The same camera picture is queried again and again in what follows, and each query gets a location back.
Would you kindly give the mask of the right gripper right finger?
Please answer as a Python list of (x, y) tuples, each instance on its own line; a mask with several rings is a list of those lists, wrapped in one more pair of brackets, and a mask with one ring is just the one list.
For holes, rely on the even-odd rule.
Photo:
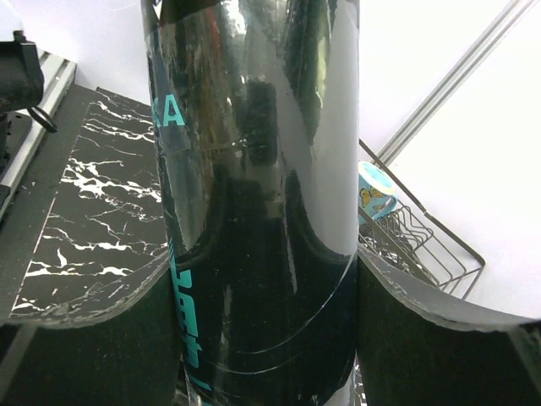
[(540, 322), (441, 292), (358, 250), (357, 351), (370, 405), (538, 405)]

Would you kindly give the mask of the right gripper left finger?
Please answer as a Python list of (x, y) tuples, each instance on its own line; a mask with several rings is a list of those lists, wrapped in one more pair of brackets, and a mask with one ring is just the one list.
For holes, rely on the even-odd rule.
[(181, 360), (168, 255), (1, 322), (3, 405), (171, 405)]

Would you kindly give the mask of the black shuttlecock tube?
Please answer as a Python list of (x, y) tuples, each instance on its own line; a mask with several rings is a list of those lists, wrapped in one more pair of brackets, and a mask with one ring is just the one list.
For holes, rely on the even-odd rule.
[(359, 6), (143, 1), (193, 405), (351, 405)]

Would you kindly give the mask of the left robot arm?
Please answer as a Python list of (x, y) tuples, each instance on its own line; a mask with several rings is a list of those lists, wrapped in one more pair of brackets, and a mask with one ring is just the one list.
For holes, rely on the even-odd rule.
[(52, 118), (38, 107), (43, 95), (44, 75), (36, 44), (27, 40), (22, 30), (15, 30), (11, 41), (1, 42), (1, 170), (8, 162), (8, 115), (11, 112), (27, 110), (48, 132), (57, 132)]

